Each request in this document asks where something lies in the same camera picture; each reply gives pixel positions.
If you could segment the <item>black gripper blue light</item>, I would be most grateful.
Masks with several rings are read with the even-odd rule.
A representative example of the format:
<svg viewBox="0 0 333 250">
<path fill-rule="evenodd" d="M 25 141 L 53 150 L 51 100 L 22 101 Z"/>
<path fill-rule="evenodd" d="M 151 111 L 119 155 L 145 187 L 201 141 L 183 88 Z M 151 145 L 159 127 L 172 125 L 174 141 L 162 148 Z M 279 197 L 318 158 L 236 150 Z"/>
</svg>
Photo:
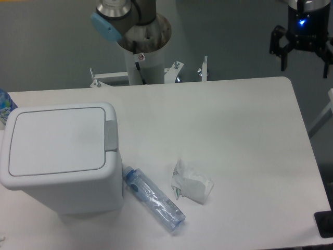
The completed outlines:
<svg viewBox="0 0 333 250">
<path fill-rule="evenodd" d="M 331 1 L 288 1 L 288 28 L 277 25 L 271 32 L 269 53 L 280 58 L 280 69 L 288 66 L 288 54 L 293 50 L 315 52 L 324 62 L 323 78 L 332 65 L 332 51 L 327 43 Z M 281 46 L 280 41 L 287 43 Z"/>
</svg>

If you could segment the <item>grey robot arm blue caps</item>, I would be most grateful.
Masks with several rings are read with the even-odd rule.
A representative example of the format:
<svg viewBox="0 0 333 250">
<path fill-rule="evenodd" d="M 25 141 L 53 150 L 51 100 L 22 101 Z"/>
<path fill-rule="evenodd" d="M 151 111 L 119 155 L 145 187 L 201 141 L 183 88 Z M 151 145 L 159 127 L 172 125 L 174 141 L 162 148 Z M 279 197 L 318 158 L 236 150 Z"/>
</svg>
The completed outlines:
<svg viewBox="0 0 333 250">
<path fill-rule="evenodd" d="M 288 1 L 288 28 L 276 26 L 269 53 L 281 58 L 287 68 L 292 50 L 314 52 L 324 62 L 323 77 L 332 65 L 328 34 L 330 1 Z M 91 15 L 95 30 L 110 42 L 133 54 L 148 54 L 163 48 L 171 37 L 168 21 L 157 13 L 156 1 L 96 1 Z"/>
</svg>

